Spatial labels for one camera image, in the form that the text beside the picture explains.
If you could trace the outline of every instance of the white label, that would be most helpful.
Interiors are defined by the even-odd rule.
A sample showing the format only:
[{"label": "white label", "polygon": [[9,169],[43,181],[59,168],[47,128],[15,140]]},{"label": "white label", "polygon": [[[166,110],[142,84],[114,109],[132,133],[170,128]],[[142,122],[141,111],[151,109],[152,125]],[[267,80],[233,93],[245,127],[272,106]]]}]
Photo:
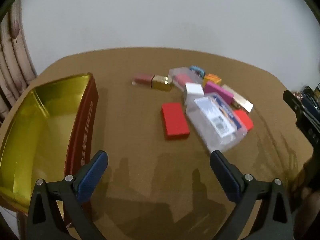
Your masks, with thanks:
[{"label": "white label", "polygon": [[231,125],[212,98],[197,98],[195,99],[195,103],[210,121],[221,138],[224,138],[236,131],[236,128]]}]

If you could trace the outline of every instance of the open metal container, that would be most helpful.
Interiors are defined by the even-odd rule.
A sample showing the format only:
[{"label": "open metal container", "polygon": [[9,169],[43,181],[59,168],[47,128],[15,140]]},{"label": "open metal container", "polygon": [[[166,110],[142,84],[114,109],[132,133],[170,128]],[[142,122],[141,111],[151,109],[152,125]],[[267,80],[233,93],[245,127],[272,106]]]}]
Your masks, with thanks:
[{"label": "open metal container", "polygon": [[9,204],[27,213],[39,178],[58,181],[89,162],[97,102],[91,73],[53,81],[27,94],[0,149],[0,194]]}]

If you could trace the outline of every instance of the orange box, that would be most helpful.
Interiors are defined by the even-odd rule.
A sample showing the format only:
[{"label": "orange box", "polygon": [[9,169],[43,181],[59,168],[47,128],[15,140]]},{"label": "orange box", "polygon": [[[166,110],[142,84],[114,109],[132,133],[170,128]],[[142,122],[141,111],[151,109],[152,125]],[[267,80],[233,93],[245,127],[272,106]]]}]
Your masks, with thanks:
[{"label": "orange box", "polygon": [[203,78],[202,86],[204,87],[209,80],[217,85],[220,85],[222,79],[213,74],[206,74]]}]

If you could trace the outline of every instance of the table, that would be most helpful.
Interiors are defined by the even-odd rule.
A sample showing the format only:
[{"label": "table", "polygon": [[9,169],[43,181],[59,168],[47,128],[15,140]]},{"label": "table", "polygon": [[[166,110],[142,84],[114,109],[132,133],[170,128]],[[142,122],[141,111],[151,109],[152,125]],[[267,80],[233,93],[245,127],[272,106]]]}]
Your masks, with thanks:
[{"label": "table", "polygon": [[[258,180],[280,178],[287,186],[312,154],[284,103],[284,85],[272,74],[230,58],[165,48],[109,49],[65,57],[41,73],[13,106],[0,142],[27,92],[73,74],[91,72],[99,101],[92,155],[108,153],[109,166],[92,196],[95,224],[108,239],[212,239],[234,208],[209,165],[209,152],[189,123],[185,140],[164,139],[161,105],[181,102],[171,92],[133,87],[139,72],[167,75],[170,68],[198,65],[222,78],[254,107],[254,128],[226,158]],[[247,235],[259,203],[243,231]]]}]

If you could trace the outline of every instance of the clear plastic box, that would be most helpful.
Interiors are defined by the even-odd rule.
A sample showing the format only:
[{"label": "clear plastic box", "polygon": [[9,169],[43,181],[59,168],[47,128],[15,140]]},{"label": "clear plastic box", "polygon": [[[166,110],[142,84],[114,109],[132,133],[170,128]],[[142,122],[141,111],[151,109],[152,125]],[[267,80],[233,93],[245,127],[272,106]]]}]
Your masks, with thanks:
[{"label": "clear plastic box", "polygon": [[190,102],[186,114],[210,152],[226,151],[247,134],[244,124],[217,93]]},{"label": "clear plastic box", "polygon": [[172,68],[169,70],[168,76],[172,78],[175,86],[180,88],[181,91],[184,91],[186,83],[202,84],[203,82],[201,77],[187,67]]}]

